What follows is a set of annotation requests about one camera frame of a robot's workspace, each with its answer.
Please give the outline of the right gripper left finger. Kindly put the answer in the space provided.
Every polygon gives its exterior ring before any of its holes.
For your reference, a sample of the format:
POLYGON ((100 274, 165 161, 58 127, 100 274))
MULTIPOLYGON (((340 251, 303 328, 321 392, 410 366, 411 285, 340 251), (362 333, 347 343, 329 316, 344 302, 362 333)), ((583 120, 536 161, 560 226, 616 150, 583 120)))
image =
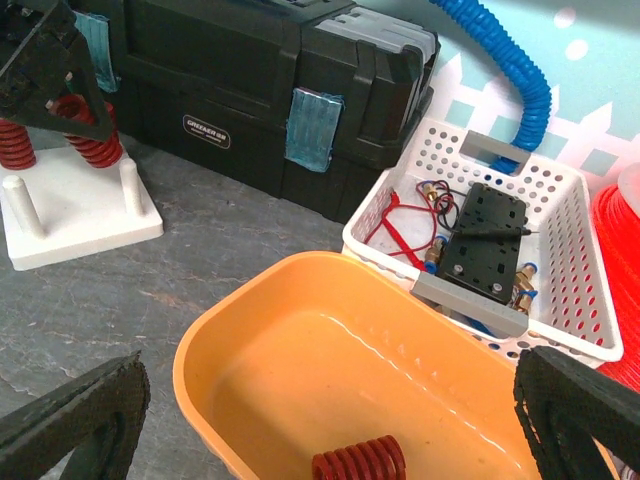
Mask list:
POLYGON ((139 352, 106 361, 1 418, 1 477, 126 478, 150 399, 139 352))

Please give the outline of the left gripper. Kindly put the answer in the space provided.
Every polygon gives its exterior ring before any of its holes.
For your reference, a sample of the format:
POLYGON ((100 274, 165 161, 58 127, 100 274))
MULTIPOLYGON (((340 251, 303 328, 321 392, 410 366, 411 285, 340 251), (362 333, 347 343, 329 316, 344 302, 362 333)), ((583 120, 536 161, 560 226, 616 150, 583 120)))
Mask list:
POLYGON ((85 37, 64 1, 1 3, 1 117, 13 123, 105 142, 113 131, 85 37), (62 97, 82 97, 91 124, 62 117, 62 97))

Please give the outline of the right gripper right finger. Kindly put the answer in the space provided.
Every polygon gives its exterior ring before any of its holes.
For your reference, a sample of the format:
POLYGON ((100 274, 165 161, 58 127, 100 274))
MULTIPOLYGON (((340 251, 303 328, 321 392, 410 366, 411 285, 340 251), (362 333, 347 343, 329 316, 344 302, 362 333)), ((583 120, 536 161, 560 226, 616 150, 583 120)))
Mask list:
POLYGON ((552 347, 518 360, 515 413, 543 479, 611 479, 597 448, 639 471, 639 394, 552 347))

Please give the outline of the white four-peg base plate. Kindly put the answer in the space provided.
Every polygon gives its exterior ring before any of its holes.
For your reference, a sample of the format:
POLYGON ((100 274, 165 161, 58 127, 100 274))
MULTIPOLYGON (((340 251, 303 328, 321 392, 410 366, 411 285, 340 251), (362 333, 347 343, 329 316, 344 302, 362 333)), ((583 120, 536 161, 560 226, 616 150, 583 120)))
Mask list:
POLYGON ((17 271, 148 241, 163 220, 128 153, 107 168, 71 147, 39 150, 28 169, 1 169, 1 213, 17 271))

